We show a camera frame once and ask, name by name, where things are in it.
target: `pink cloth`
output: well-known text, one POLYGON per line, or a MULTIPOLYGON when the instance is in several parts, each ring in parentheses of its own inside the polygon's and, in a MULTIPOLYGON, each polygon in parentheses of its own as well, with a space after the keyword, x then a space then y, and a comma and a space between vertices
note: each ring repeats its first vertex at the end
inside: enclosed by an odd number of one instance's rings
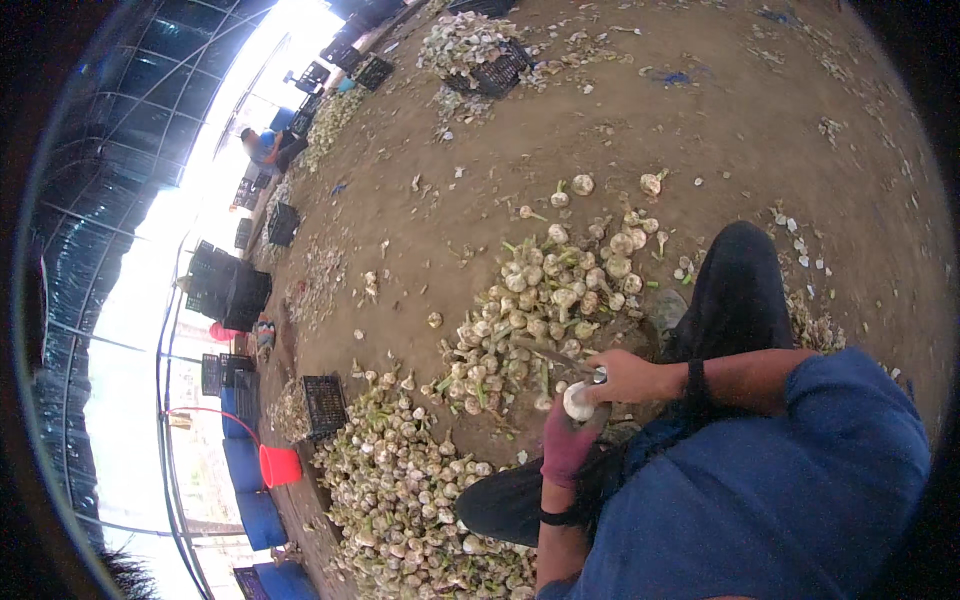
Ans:
POLYGON ((210 326, 210 337, 218 342, 229 342, 234 336, 241 335, 243 331, 236 329, 224 329, 219 321, 210 326))

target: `shoe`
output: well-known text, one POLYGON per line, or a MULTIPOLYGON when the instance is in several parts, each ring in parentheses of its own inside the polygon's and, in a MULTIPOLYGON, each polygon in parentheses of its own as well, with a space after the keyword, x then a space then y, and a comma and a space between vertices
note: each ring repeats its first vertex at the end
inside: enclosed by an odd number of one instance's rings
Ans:
POLYGON ((667 359, 667 347, 673 337, 673 330, 686 314, 686 300, 676 290, 663 290, 654 301, 653 310, 647 321, 657 332, 657 342, 661 359, 667 359))

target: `blue plastic scrap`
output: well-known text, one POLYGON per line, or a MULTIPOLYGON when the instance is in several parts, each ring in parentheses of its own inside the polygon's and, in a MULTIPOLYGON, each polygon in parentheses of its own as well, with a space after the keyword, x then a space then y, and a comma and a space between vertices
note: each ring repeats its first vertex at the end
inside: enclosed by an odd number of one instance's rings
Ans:
POLYGON ((797 18, 797 15, 793 13, 793 9, 788 10, 787 12, 776 12, 770 11, 768 9, 759 9, 756 11, 756 14, 762 16, 765 19, 777 22, 781 25, 786 25, 787 27, 799 28, 801 26, 800 19, 797 18))

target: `knife blade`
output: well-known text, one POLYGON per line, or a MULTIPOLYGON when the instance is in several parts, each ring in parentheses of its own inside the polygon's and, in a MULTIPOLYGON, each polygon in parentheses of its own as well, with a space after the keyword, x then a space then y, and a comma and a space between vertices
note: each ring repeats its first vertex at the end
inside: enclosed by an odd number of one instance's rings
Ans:
POLYGON ((607 370, 604 369, 603 367, 600 367, 599 369, 588 367, 581 361, 574 360, 569 356, 560 354, 559 352, 556 352, 554 350, 543 348, 536 343, 527 342, 526 340, 516 340, 515 343, 519 344, 520 346, 524 346, 527 349, 532 350, 533 352, 536 352, 537 354, 539 354, 543 358, 546 358, 547 360, 563 365, 575 372, 585 374, 585 375, 591 375, 593 378, 594 384, 601 384, 601 383, 607 382, 607 370))

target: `red glove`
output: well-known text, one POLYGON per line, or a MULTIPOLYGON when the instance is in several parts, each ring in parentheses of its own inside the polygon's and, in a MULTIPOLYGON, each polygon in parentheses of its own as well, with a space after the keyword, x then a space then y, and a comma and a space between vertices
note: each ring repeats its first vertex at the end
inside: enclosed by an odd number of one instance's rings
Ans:
POLYGON ((580 426, 564 410, 564 395, 553 399, 553 408, 543 424, 543 466, 540 474, 550 483, 573 490, 577 471, 584 465, 590 447, 610 418, 611 405, 596 407, 593 416, 580 426))

